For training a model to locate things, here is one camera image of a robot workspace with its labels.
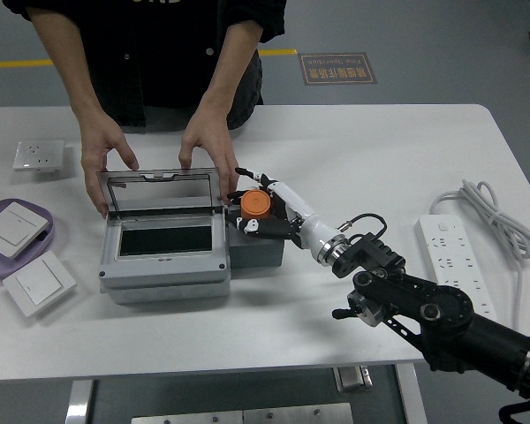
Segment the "person's left hand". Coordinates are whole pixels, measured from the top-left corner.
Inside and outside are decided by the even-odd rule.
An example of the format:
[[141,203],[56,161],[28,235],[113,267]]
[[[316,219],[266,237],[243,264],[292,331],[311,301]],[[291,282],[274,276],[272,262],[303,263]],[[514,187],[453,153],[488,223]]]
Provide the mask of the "person's left hand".
[[178,160],[183,169],[190,169],[193,151],[203,149],[218,171],[220,195],[230,203],[227,195],[237,190],[239,163],[235,156],[226,116],[212,109],[199,107],[189,120],[181,139]]

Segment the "person's right hand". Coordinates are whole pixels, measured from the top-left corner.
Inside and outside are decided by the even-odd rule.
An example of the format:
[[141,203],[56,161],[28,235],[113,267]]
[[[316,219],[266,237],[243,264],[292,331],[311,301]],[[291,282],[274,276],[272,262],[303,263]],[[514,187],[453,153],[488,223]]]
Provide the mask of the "person's right hand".
[[105,218],[108,206],[98,174],[106,171],[108,153],[115,150],[129,170],[138,170],[139,162],[119,125],[105,113],[82,116],[78,122],[81,136],[80,164],[87,195],[97,212]]

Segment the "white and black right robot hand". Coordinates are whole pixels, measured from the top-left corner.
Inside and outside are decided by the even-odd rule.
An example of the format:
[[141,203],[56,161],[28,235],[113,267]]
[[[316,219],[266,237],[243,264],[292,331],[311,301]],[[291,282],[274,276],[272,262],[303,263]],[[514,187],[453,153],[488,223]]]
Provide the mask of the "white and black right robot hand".
[[340,230],[325,224],[284,182],[245,168],[237,168],[236,172],[256,181],[271,200],[272,207],[271,217],[244,218],[242,213],[227,213],[227,221],[237,230],[259,239],[290,239],[299,248],[309,250],[322,266],[333,265],[349,246]]

